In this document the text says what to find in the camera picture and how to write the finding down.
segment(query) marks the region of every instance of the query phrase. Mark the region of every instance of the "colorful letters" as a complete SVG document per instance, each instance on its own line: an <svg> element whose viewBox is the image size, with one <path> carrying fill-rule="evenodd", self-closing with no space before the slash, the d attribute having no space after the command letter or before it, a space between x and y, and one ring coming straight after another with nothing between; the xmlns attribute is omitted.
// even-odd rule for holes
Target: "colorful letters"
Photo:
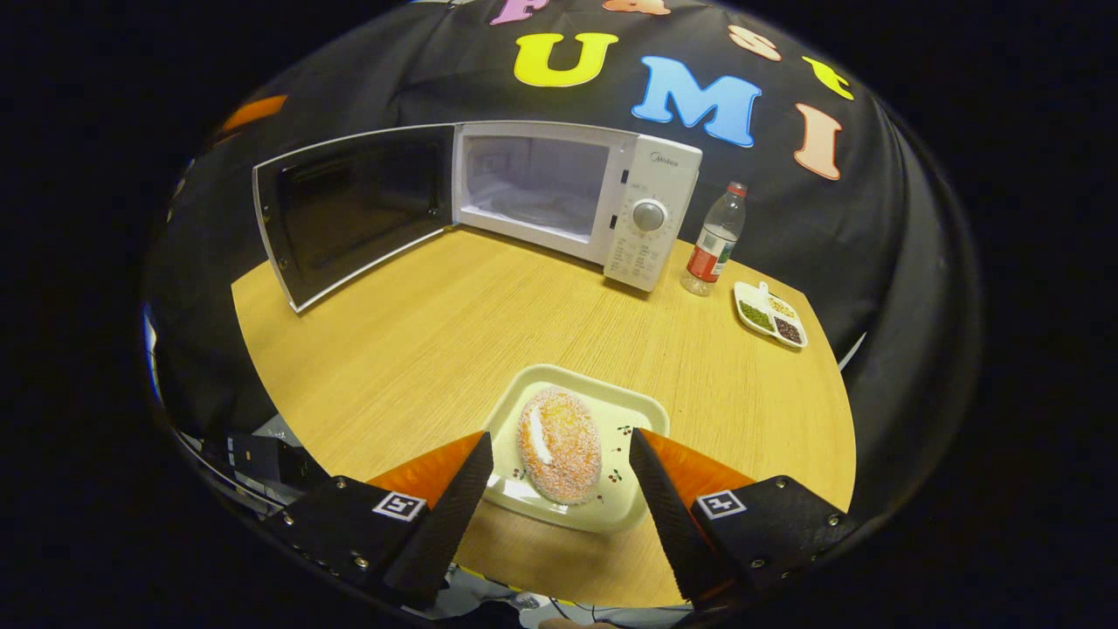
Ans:
<svg viewBox="0 0 1118 629"><path fill-rule="evenodd" d="M641 11L650 16L666 16L672 12L664 8L664 0L606 0L601 8L607 11Z"/></svg>
<svg viewBox="0 0 1118 629"><path fill-rule="evenodd" d="M617 36L605 32L580 32L575 39L582 42L578 65L570 69L551 69L548 58L551 47L562 41L562 35L538 32L517 39L520 53L512 67L518 79L536 87L570 87L594 79L606 60L606 48L617 41Z"/></svg>
<svg viewBox="0 0 1118 629"><path fill-rule="evenodd" d="M684 126L694 126L714 109L713 120L703 125L707 133L739 146L754 145L749 116L754 98L761 94L759 87L735 76L722 76L703 89L688 66L675 59L646 56L641 57L641 63L648 66L648 86L644 102L633 107L633 115L653 122L671 122L672 112L667 108L671 96Z"/></svg>
<svg viewBox="0 0 1118 629"><path fill-rule="evenodd" d="M815 59L809 59L807 57L803 57L803 59L812 64L812 69L815 70L815 78L818 78L819 83L826 85L834 90L835 94L839 94L847 101L854 99L853 94L842 88L842 85L850 85L850 83L847 83L845 78L835 74L835 70L831 69L831 66L824 64L823 61L816 61Z"/></svg>
<svg viewBox="0 0 1118 629"><path fill-rule="evenodd" d="M780 60L780 53L776 51L776 45L769 41L768 38L740 26L730 25L730 41L733 41L746 50L757 53L771 61Z"/></svg>
<svg viewBox="0 0 1118 629"><path fill-rule="evenodd" d="M804 103L796 103L796 108L804 114L804 147L796 151L793 156L799 165L819 177L837 181L835 134L842 131L842 125L830 115Z"/></svg>
<svg viewBox="0 0 1118 629"><path fill-rule="evenodd" d="M547 6L548 0L504 0L504 8L501 9L501 15L493 18L490 21L490 26L527 20L532 17L532 13L528 10L529 8L539 11Z"/></svg>

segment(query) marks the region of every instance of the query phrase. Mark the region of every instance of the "letter m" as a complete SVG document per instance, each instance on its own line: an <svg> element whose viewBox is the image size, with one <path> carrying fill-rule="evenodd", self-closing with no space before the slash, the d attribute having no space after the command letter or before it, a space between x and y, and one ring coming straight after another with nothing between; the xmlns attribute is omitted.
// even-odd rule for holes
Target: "letter m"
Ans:
<svg viewBox="0 0 1118 629"><path fill-rule="evenodd" d="M684 126L694 126L710 109L714 117L703 125L707 133L739 146L752 146L749 134L749 115L754 98L761 94L748 80L735 76L723 76L707 86L699 87L691 70L682 63L667 57L641 57L648 66L648 87L644 102L633 107L633 115L654 122L671 122L667 97L675 102L675 109Z"/></svg>

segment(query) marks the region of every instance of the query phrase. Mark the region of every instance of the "bread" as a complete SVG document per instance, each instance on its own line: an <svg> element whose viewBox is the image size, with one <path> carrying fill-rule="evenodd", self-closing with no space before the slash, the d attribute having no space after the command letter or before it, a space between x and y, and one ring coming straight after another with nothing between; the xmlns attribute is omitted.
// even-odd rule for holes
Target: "bread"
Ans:
<svg viewBox="0 0 1118 629"><path fill-rule="evenodd" d="M520 458L544 498L562 505L594 498L601 440L581 400L557 387L544 389L524 404L518 429Z"/></svg>

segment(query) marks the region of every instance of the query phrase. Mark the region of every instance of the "tray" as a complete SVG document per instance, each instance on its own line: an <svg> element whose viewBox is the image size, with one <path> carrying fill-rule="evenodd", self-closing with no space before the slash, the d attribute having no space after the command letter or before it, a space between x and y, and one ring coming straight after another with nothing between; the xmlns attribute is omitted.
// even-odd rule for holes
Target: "tray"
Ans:
<svg viewBox="0 0 1118 629"><path fill-rule="evenodd" d="M741 309L741 302L745 302L765 314L768 327L762 327L750 320ZM777 312L777 308L783 308L792 314ZM745 282L735 282L733 309L738 313L738 318L741 320L741 323L754 332L768 335L790 347L807 347L807 333L804 332L804 325L799 321L799 314L796 312L796 308L789 305L787 301L774 294L769 294L767 282L761 282L759 286L751 286ZM799 343L779 334L779 325L777 324L778 321L781 324L795 330L796 334L799 335Z"/></svg>
<svg viewBox="0 0 1118 629"><path fill-rule="evenodd" d="M593 498L560 505L536 492L517 449L517 425L528 400L542 389L561 387L582 399L601 439L601 477ZM636 526L648 508L628 465L634 428L667 436L667 412L659 402L555 365L532 365L515 378L483 426L493 440L493 474L484 498L506 509L558 526L615 533Z"/></svg>

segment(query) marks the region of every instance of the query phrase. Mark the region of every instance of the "green beans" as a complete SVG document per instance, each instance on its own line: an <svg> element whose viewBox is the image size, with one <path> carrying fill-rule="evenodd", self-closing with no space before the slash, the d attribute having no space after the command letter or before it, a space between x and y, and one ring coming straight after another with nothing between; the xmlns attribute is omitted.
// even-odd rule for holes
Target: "green beans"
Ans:
<svg viewBox="0 0 1118 629"><path fill-rule="evenodd" d="M738 306L741 307L741 313L745 314L746 320L749 320L770 333L773 332L773 324L769 323L768 314L757 309L745 301L739 301Z"/></svg>

